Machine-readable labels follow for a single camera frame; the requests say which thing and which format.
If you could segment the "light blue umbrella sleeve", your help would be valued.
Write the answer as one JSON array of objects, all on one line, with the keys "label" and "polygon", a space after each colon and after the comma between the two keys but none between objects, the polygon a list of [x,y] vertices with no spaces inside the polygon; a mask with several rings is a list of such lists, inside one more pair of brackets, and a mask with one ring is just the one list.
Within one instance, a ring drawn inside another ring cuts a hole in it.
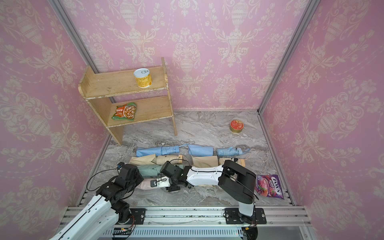
[{"label": "light blue umbrella sleeve", "polygon": [[213,147],[188,145],[189,155],[196,157],[210,157],[214,155]]},{"label": "light blue umbrella sleeve", "polygon": [[147,149],[137,148],[136,157],[144,157],[144,156],[150,156],[150,155],[161,156],[162,147],[147,148]]}]

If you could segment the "beige sleeved umbrella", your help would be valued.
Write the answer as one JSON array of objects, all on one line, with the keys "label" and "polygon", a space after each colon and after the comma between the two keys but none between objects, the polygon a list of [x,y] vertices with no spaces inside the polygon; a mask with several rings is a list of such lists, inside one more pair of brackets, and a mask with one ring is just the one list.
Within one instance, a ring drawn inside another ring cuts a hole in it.
[{"label": "beige sleeved umbrella", "polygon": [[157,156],[156,164],[164,165],[166,162],[170,162],[171,164],[183,164],[184,160],[183,155],[163,155]]}]

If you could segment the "mint green umbrella sleeve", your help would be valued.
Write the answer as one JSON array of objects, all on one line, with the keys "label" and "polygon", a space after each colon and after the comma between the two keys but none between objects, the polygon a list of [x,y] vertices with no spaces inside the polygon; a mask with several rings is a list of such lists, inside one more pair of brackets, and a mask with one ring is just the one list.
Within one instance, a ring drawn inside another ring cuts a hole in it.
[{"label": "mint green umbrella sleeve", "polygon": [[140,174],[144,178],[157,178],[161,175],[160,171],[163,166],[160,165],[141,165],[137,166]]}]

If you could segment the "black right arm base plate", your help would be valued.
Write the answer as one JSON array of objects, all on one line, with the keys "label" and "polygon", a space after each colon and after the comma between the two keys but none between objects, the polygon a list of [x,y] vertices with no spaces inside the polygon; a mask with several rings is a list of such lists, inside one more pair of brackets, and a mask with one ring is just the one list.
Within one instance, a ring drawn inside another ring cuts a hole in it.
[{"label": "black right arm base plate", "polygon": [[239,212],[238,208],[225,208],[223,217],[227,225],[266,225],[267,219],[264,209],[254,208],[252,216],[246,216]]}]

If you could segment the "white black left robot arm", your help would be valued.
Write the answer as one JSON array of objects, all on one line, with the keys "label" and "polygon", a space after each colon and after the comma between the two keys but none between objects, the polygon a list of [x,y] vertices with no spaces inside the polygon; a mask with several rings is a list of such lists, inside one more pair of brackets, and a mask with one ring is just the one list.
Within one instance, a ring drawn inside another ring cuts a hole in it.
[{"label": "white black left robot arm", "polygon": [[91,201],[53,240],[97,240],[113,225],[135,220],[124,199],[144,178],[137,166],[120,163],[118,169],[119,174],[101,185]]}]

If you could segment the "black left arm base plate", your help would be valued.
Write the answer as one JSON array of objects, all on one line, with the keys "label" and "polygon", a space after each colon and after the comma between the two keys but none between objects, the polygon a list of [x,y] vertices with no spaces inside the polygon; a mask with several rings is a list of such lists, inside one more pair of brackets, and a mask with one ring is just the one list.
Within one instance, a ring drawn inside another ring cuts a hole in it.
[{"label": "black left arm base plate", "polygon": [[119,214],[120,225],[142,225],[144,223],[146,216],[145,208],[133,208],[129,210],[123,210],[122,213]]}]

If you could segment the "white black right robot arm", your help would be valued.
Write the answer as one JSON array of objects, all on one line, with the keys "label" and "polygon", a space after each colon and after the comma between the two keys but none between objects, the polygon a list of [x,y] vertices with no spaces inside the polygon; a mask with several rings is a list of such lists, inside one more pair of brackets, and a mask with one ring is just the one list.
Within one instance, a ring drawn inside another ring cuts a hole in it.
[{"label": "white black right robot arm", "polygon": [[245,167],[226,160],[223,165],[211,168],[185,166],[183,169],[167,161],[160,173],[169,178],[168,191],[183,187],[218,186],[233,199],[238,201],[240,222],[255,225],[255,194],[257,176]]}]

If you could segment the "pink sleeved umbrella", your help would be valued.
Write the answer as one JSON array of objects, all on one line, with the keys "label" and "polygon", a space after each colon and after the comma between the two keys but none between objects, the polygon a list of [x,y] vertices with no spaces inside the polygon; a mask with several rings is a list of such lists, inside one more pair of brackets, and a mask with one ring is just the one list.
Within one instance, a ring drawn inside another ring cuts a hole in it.
[{"label": "pink sleeved umbrella", "polygon": [[139,185],[136,186],[136,189],[140,190],[153,190],[155,187],[151,186],[151,183],[153,183],[156,179],[144,179]]}]

